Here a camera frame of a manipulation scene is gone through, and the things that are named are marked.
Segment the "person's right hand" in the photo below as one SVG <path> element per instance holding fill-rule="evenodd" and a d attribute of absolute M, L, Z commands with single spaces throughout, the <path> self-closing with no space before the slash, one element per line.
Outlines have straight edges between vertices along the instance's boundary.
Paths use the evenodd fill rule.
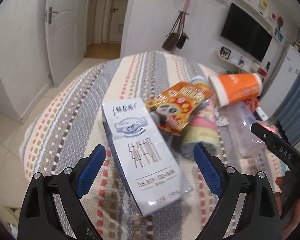
<path fill-rule="evenodd" d="M 275 184 L 280 188 L 281 192 L 275 192 L 274 197 L 276 200 L 277 208 L 279 214 L 282 213 L 282 203 L 281 203 L 281 193 L 283 192 L 283 185 L 287 180 L 287 176 L 278 177 L 275 180 Z M 294 229 L 300 223 L 300 198 L 295 202 L 295 211 L 293 217 L 290 219 L 289 223 L 283 226 L 282 229 L 282 239 L 287 239 L 288 236 L 294 231 Z"/>

